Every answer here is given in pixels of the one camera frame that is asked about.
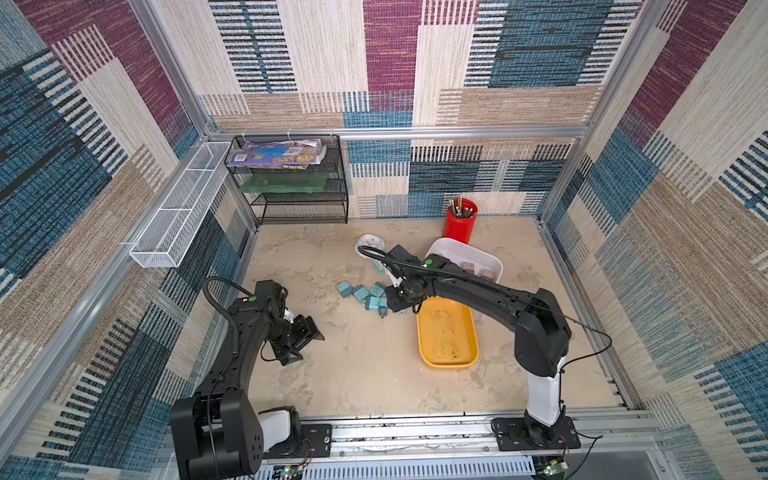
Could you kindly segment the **yellow plastic tray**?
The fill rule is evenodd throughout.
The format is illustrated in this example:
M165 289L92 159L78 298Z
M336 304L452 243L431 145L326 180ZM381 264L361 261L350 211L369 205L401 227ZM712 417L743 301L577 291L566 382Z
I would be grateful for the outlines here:
M474 365L479 344L472 310L453 300L427 299L417 314L422 360L434 369L459 370Z

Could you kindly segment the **white plastic tray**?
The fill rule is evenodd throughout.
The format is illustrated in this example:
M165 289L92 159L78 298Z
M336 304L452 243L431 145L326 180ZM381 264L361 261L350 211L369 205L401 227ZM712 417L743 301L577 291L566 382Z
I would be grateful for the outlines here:
M437 239L427 251L427 255L432 254L442 256L459 267L463 262L473 262L476 266L474 274L480 277L483 269L490 269L496 274L496 283L500 282L503 274L503 264L497 257L450 238Z

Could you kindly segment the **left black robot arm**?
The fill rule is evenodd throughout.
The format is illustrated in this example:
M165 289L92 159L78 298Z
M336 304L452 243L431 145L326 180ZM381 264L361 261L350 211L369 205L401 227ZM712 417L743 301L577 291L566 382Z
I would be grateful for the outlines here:
M288 291L273 280L223 307L211 294L215 277L202 286L205 299L227 321L228 332L216 359L194 392L174 402L170 427L182 479L253 477L264 458L296 459L280 473L298 477L330 440L328 429L301 424L293 406L256 411L249 383L265 345L272 361L287 366L302 360L301 351L324 336L310 316L295 315L286 305Z

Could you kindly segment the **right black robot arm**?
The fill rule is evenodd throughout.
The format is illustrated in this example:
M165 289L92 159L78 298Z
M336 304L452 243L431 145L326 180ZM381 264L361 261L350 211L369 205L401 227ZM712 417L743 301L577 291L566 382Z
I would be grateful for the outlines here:
M554 294L512 289L470 274L449 259L430 254L425 259L397 245L385 252L359 246L358 253L382 263L393 275L385 289L388 308L399 312L418 311L427 299L440 297L476 310L507 328L514 335L513 356L527 372L528 403L521 417L499 417L491 421L501 451L578 449L586 434L576 430L562 399L562 379L573 322L583 329L612 337L562 312Z

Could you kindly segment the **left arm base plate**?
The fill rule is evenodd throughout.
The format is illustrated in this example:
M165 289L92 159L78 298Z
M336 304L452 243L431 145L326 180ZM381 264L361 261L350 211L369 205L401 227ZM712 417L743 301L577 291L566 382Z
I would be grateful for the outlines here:
M273 446L264 454L269 460L303 460L328 458L331 454L333 427L331 424L303 424L300 433Z

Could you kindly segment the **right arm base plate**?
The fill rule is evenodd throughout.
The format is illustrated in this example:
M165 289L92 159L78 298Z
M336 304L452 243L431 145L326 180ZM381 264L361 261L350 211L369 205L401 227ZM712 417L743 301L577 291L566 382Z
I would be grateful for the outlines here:
M523 450L579 449L581 441L572 419L562 415L554 425L546 426L532 417L499 417L491 421L491 431L498 449L504 452Z

